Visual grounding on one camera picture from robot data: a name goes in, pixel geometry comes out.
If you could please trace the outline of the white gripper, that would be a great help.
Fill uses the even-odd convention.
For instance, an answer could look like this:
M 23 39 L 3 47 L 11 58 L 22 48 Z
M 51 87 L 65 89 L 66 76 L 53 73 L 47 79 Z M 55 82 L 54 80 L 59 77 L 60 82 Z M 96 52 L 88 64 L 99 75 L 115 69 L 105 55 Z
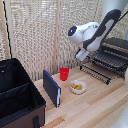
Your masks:
M 80 61 L 83 61 L 88 56 L 88 54 L 89 54 L 89 51 L 79 49 L 75 57 Z

